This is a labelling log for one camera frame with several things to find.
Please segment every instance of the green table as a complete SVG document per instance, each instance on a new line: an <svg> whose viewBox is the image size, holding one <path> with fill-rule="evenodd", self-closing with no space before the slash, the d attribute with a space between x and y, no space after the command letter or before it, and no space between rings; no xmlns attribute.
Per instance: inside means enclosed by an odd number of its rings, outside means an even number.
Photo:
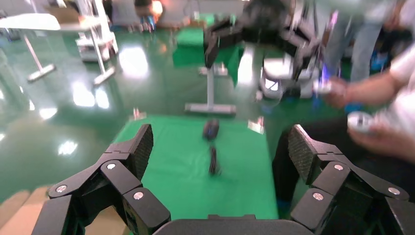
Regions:
<svg viewBox="0 0 415 235"><path fill-rule="evenodd" d="M209 143L202 138L205 121L150 116L127 123L115 142L152 124L154 148L142 182L172 219L206 219L209 214L278 219L265 135L248 129L246 122L221 120L215 141L221 173L211 176Z"/></svg>

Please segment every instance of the blue light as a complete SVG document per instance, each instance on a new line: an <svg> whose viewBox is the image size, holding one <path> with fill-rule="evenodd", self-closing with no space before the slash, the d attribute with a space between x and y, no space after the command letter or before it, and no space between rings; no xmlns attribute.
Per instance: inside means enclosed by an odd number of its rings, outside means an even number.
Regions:
<svg viewBox="0 0 415 235"><path fill-rule="evenodd" d="M322 76L320 78L320 83L325 83L327 82L331 77L330 72L328 71L328 68L325 64L323 64L323 69L322 69Z"/></svg>

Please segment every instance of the human hand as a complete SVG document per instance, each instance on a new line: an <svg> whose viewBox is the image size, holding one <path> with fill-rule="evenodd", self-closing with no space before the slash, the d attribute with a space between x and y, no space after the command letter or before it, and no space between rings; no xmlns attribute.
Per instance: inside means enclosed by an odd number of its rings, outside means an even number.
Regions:
<svg viewBox="0 0 415 235"><path fill-rule="evenodd" d="M351 128L348 133L356 144L371 152L415 163L415 140L401 131L377 123L370 127L369 133L361 133Z"/></svg>
<svg viewBox="0 0 415 235"><path fill-rule="evenodd" d="M323 100L335 108L345 107L348 103L346 97L348 83L339 77L331 77L329 81L332 85L332 91L325 94Z"/></svg>

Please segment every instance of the white table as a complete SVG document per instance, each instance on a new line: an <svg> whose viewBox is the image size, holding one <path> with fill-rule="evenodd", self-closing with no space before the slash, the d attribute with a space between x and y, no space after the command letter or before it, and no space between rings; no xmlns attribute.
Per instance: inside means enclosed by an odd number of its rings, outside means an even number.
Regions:
<svg viewBox="0 0 415 235"><path fill-rule="evenodd" d="M39 62L38 57L36 56L35 51L33 50L30 41L28 40L24 31L56 31L56 32L84 32L91 34L92 44L95 49L95 52L98 56L98 64L101 69L101 74L94 79L94 84L99 85L111 75L114 74L115 68L109 67L105 69L104 62L102 61L101 53L96 41L96 32L95 29L101 25L101 22L98 18L88 17L82 23L63 23L59 24L56 18L50 14L21 14L17 16L7 17L0 20L0 28L12 28L20 29L23 31L23 37L29 48L30 53L38 67L38 71L32 73L28 81L35 81L42 76L55 70L55 65L50 64L47 66L42 66Z"/></svg>

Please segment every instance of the metal screw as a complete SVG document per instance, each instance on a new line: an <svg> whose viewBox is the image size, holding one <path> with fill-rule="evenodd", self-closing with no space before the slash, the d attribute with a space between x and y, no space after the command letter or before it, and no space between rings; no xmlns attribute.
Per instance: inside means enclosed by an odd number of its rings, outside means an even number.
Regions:
<svg viewBox="0 0 415 235"><path fill-rule="evenodd" d="M115 164L114 163L111 163L111 164L108 164L107 165L107 169L108 170L112 170L114 167L115 167Z"/></svg>
<svg viewBox="0 0 415 235"><path fill-rule="evenodd" d="M338 170L343 170L343 167L341 165L334 165L334 168L336 168Z"/></svg>
<svg viewBox="0 0 415 235"><path fill-rule="evenodd" d="M313 193L313 197L319 201L323 200L323 195L319 194L318 192Z"/></svg>
<svg viewBox="0 0 415 235"><path fill-rule="evenodd" d="M388 188L388 191L395 194L395 195L399 195L401 194L401 192L395 188Z"/></svg>
<svg viewBox="0 0 415 235"><path fill-rule="evenodd" d="M66 186L66 185L61 185L61 186L59 186L59 187L56 189L56 191L57 191L57 192L63 192L63 191L65 191L65 190L66 190L66 188L67 188L67 186Z"/></svg>
<svg viewBox="0 0 415 235"><path fill-rule="evenodd" d="M142 192L136 192L134 194L134 199L140 200L143 196L144 196L144 193L142 193Z"/></svg>

